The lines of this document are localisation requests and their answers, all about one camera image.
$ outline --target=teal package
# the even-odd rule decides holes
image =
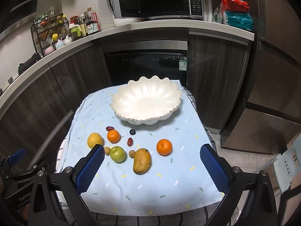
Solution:
[[[223,17],[225,25],[231,25],[247,31],[253,29],[253,21],[248,13],[225,11]]]

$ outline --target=microwave control panel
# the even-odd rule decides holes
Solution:
[[[202,0],[190,0],[191,15],[203,16]]]

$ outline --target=metal bolt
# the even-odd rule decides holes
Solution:
[[[233,171],[235,172],[235,173],[239,173],[239,172],[241,172],[241,169],[239,168],[239,167],[233,167]]]
[[[262,171],[261,171],[261,174],[262,174],[263,176],[267,176],[267,175],[268,175],[268,172],[267,172],[266,170],[262,170]]]
[[[72,167],[66,167],[66,168],[64,169],[64,171],[65,171],[65,173],[69,173],[69,172],[72,171]]]
[[[44,174],[44,171],[38,171],[38,176],[42,176]]]

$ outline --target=bowl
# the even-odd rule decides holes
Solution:
[[[178,84],[170,83],[168,78],[151,79],[141,77],[120,86],[118,93],[112,95],[110,104],[115,114],[133,125],[153,125],[166,120],[181,104],[182,91]]]

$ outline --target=red plastic packaging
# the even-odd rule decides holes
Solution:
[[[248,3],[242,0],[222,0],[221,12],[232,11],[247,13],[249,9]]]

